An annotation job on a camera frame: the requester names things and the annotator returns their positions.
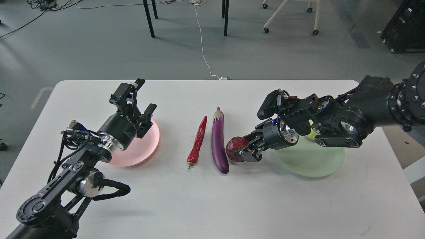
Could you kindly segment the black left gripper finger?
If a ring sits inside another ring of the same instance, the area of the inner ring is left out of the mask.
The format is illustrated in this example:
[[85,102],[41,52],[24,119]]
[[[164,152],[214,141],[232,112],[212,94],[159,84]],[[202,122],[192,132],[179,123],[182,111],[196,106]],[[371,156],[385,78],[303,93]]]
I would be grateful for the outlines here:
[[145,80],[138,78],[134,83],[121,83],[116,91],[111,94],[109,103],[116,107],[137,105],[137,92],[144,85]]
[[153,123],[151,119],[156,108],[156,104],[149,104],[144,113],[137,120],[137,138],[143,138],[152,127]]

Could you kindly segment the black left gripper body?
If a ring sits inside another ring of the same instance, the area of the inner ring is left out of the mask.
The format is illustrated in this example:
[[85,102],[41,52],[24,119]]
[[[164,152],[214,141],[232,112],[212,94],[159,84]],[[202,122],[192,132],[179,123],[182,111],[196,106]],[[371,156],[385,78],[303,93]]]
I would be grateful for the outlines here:
[[113,137],[117,148],[124,151],[137,135],[137,121],[141,118],[137,99],[111,96],[109,103],[115,105],[117,111],[100,127],[98,135]]

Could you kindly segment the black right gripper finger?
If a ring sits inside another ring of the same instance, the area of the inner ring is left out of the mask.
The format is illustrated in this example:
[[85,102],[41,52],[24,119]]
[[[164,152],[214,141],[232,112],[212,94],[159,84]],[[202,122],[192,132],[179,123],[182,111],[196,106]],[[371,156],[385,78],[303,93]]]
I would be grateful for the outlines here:
[[264,147],[257,147],[253,145],[250,148],[250,145],[247,145],[243,149],[241,149],[239,152],[235,152],[237,156],[243,157],[245,159],[245,162],[259,162],[262,159],[262,153],[266,150]]
[[249,144],[262,144],[264,142],[264,134],[262,130],[253,130],[248,135],[243,136],[249,141]]

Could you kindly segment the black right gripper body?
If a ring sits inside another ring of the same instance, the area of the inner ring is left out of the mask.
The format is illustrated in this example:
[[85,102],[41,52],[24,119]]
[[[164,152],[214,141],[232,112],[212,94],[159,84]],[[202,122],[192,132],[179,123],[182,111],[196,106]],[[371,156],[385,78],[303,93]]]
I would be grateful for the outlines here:
[[280,119],[268,119],[254,130],[257,148],[280,150],[298,143],[299,135]]

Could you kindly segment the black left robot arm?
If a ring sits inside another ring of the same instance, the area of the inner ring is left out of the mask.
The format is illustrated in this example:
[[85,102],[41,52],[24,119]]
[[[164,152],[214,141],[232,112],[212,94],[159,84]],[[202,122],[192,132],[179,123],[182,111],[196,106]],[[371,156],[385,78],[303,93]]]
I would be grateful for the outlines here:
[[79,219],[92,201],[129,194],[128,185],[105,179],[95,165],[111,162],[114,151],[126,150],[152,127],[156,104],[143,113],[137,106],[137,93],[144,83],[137,79],[120,84],[109,99],[117,111],[97,132],[74,120],[62,131],[60,151],[68,148],[72,153],[64,158],[59,154],[47,184],[21,204],[16,213],[19,225],[9,239],[76,238]]

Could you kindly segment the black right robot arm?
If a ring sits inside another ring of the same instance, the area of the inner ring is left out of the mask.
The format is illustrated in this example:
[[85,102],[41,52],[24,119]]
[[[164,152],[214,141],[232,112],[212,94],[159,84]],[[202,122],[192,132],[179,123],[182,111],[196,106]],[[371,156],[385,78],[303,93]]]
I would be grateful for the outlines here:
[[248,162],[262,159],[268,149],[294,146],[311,131],[322,147],[358,148],[376,127],[398,124],[405,132],[424,125],[424,63],[401,83],[367,75],[356,88],[332,96],[312,94],[304,99],[276,89],[257,112],[262,120],[243,144],[227,151],[229,157]]

